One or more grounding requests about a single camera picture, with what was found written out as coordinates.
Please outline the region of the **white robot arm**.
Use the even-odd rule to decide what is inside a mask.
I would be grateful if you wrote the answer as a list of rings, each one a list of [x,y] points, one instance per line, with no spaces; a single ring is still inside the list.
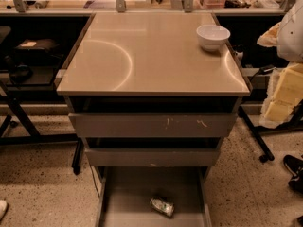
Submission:
[[[296,0],[283,19],[262,34],[257,44],[275,47],[288,65],[270,76],[259,123],[269,129],[285,123],[303,100],[303,0]]]

